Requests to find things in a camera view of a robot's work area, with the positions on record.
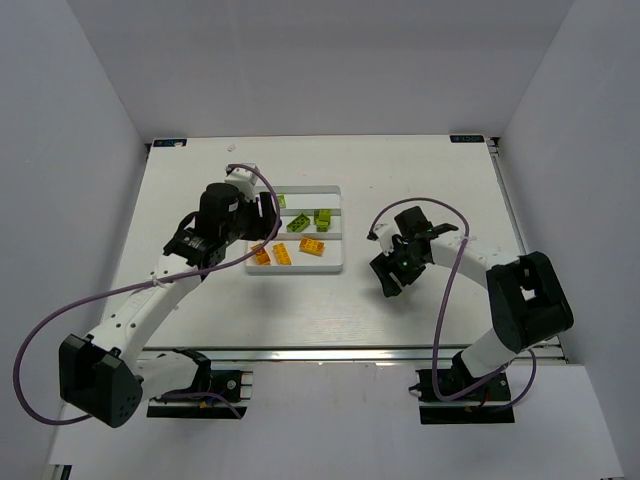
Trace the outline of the orange rounded lego piece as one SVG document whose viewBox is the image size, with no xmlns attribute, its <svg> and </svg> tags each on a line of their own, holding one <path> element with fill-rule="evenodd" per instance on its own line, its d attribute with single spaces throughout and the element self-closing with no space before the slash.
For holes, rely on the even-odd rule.
<svg viewBox="0 0 640 480">
<path fill-rule="evenodd" d="M 252 259 L 258 266 L 267 266 L 271 264 L 271 257 L 268 252 L 260 245 L 254 245 L 251 247 L 253 253 Z"/>
</svg>

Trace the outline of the yellow lego brick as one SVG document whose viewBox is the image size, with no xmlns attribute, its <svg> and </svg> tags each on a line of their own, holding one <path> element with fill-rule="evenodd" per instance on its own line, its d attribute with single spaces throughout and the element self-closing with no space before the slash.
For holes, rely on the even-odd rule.
<svg viewBox="0 0 640 480">
<path fill-rule="evenodd" d="M 284 243 L 276 243 L 272 249 L 278 265 L 290 266 L 292 264 L 289 251 Z"/>
</svg>

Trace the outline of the lime long lego brick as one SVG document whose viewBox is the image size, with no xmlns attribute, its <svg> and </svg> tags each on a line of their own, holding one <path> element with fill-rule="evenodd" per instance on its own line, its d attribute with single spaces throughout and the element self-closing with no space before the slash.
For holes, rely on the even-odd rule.
<svg viewBox="0 0 640 480">
<path fill-rule="evenodd" d="M 300 233 L 308 228 L 310 224 L 310 218 L 306 214 L 300 213 L 287 224 L 286 231 L 290 233 Z"/>
</svg>

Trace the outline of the orange lego brick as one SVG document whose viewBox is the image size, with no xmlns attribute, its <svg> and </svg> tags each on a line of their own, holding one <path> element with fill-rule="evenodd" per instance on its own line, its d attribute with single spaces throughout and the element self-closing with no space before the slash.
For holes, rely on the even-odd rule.
<svg viewBox="0 0 640 480">
<path fill-rule="evenodd" d="M 322 256 L 325 250 L 325 243 L 323 241 L 302 237 L 299 243 L 299 251 L 305 254 L 313 256 Z"/>
</svg>

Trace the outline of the lime square lego brick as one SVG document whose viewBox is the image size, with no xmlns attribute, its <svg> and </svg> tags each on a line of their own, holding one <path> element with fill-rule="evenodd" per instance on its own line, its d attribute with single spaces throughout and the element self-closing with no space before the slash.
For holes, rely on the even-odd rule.
<svg viewBox="0 0 640 480">
<path fill-rule="evenodd" d="M 318 209 L 314 211 L 314 225 L 319 233 L 326 233 L 331 226 L 332 212 L 330 209 Z"/>
</svg>

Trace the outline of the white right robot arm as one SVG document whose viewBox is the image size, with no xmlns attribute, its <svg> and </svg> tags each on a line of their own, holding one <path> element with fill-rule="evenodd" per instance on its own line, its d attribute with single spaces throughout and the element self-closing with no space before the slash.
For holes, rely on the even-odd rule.
<svg viewBox="0 0 640 480">
<path fill-rule="evenodd" d="M 488 295 L 491 326 L 458 352 L 444 373 L 432 374 L 441 401 L 462 398 L 497 376 L 521 352 L 571 329 L 574 316 L 552 265 L 544 253 L 506 253 L 473 239 L 470 225 L 434 224 L 415 199 L 391 225 L 379 218 L 367 238 L 381 248 L 370 263 L 385 297 L 400 295 L 430 265 L 448 269 L 436 320 L 432 359 L 439 359 L 440 338 L 453 283 L 462 275 Z"/>
</svg>

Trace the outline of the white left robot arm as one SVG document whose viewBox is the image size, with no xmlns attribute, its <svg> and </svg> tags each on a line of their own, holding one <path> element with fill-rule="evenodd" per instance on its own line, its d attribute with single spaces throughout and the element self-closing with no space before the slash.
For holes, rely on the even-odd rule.
<svg viewBox="0 0 640 480">
<path fill-rule="evenodd" d="M 69 335 L 59 348 L 63 400 L 118 428 L 151 398 L 203 396 L 211 362 L 202 353 L 175 348 L 141 358 L 148 340 L 179 303 L 219 266 L 238 240 L 272 237 L 281 222 L 271 191 L 230 183 L 206 187 L 196 211 L 186 215 L 163 248 L 147 287 L 137 287 L 110 318 L 83 337 Z"/>
</svg>

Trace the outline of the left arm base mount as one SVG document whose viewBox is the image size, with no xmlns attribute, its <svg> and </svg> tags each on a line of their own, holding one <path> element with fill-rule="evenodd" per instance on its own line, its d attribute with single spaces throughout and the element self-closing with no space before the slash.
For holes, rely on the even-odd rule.
<svg viewBox="0 0 640 480">
<path fill-rule="evenodd" d="M 155 419 L 241 420 L 251 398 L 252 373 L 213 369 L 201 352 L 177 348 L 172 353 L 197 367 L 188 387 L 170 389 L 149 401 L 146 416 Z"/>
</svg>

